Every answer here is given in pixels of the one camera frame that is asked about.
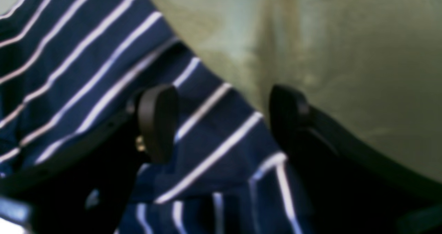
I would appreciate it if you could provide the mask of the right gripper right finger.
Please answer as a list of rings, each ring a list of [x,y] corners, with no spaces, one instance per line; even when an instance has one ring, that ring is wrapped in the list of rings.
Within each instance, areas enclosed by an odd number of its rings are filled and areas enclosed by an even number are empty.
[[[272,86],[269,113],[319,233],[441,233],[440,182],[374,150],[293,87]]]

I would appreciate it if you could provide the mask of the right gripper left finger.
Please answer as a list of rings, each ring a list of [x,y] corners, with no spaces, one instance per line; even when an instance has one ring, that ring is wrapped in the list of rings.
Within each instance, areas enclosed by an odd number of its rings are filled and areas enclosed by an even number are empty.
[[[173,85],[127,107],[49,159],[1,180],[2,234],[112,234],[142,163],[167,163],[178,122]]]

